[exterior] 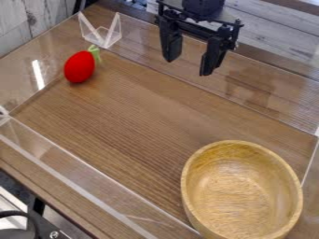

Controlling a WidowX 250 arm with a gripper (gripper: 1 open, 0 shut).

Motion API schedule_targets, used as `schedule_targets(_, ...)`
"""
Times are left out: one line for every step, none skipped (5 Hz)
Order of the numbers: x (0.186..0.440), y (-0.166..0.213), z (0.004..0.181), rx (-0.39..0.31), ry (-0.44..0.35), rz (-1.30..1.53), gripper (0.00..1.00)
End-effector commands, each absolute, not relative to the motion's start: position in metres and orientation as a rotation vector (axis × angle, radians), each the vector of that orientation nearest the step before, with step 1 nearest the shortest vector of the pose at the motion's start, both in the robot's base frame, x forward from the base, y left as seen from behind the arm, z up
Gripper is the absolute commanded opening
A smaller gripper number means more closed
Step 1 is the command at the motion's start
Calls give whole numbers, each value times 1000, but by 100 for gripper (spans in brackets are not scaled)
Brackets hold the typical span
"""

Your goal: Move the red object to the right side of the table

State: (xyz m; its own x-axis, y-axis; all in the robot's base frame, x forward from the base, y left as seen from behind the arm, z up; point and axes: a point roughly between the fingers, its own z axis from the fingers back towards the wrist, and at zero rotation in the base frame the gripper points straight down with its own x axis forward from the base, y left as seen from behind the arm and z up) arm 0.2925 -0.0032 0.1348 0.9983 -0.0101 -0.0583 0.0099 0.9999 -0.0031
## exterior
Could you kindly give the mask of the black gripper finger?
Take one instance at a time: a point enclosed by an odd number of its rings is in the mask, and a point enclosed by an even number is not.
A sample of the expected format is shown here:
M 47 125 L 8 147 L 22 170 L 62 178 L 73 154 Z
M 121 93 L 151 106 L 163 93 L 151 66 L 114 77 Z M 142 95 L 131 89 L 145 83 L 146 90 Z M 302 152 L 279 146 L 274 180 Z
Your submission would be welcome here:
M 159 38 L 162 55 L 170 63 L 182 54 L 183 36 L 179 30 L 179 24 L 163 17 L 159 18 Z
M 199 74 L 210 76 L 221 67 L 229 47 L 227 42 L 219 36 L 213 36 L 207 42 L 207 50 L 202 55 Z

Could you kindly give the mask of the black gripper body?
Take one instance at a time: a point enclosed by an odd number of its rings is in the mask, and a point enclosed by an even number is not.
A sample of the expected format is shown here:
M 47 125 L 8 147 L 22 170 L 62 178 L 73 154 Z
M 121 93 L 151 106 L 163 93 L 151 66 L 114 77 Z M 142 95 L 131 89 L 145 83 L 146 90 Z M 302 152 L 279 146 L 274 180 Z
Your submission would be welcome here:
M 163 34 L 186 33 L 199 39 L 213 36 L 238 40 L 245 26 L 241 19 L 225 9 L 226 0 L 157 0 L 159 4 L 158 24 Z

